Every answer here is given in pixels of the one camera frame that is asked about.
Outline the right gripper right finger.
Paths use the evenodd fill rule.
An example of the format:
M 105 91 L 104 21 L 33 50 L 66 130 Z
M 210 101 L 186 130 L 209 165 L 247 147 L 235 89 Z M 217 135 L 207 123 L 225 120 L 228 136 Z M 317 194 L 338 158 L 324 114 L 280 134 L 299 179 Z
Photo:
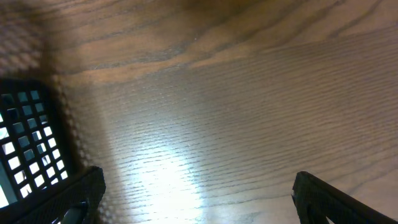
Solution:
M 397 221 L 305 171 L 296 174 L 292 190 L 292 200 L 301 223 L 397 224 Z

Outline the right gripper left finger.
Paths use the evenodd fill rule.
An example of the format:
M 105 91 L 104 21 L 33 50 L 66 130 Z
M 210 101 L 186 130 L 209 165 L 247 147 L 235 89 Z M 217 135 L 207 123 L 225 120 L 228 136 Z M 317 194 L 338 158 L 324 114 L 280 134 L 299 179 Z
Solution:
M 106 191 L 103 170 L 79 174 L 1 209 L 1 223 L 92 223 Z

